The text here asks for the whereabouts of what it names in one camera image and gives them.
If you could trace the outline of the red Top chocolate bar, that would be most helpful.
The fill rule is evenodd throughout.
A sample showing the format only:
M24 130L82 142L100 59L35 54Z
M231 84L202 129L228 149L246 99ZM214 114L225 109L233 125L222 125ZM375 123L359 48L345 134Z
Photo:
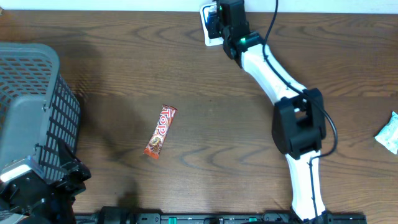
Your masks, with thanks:
M159 158L163 143L167 137L167 133L172 121L174 120L176 112L177 109L173 106L162 105L162 111L160 112L157 125L146 148L144 149L144 154L147 154L153 159Z

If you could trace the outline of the white wet wipes pack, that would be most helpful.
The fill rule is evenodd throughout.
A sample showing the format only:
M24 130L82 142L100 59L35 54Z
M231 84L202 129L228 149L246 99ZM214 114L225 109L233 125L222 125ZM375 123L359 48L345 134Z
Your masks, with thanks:
M397 113L392 112L389 122L374 137L387 150L397 155Z

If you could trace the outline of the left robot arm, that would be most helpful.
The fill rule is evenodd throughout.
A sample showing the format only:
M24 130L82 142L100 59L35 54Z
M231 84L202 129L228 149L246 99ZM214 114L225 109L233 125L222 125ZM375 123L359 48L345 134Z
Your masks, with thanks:
M75 223L72 205L84 192L84 181L91 172L70 150L64 140L57 141L60 167L66 171L51 184L44 170L31 157L10 163L1 172L1 206L24 215L20 223Z

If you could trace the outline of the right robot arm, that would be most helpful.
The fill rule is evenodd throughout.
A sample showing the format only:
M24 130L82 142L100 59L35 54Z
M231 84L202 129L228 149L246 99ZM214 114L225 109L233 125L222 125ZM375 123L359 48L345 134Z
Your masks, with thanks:
M301 222L318 223L326 211L319 180L326 136L322 94L294 80L275 59L266 40L250 29L244 1L213 1L200 15L205 44L222 45L273 104L272 138L289 165L292 210Z

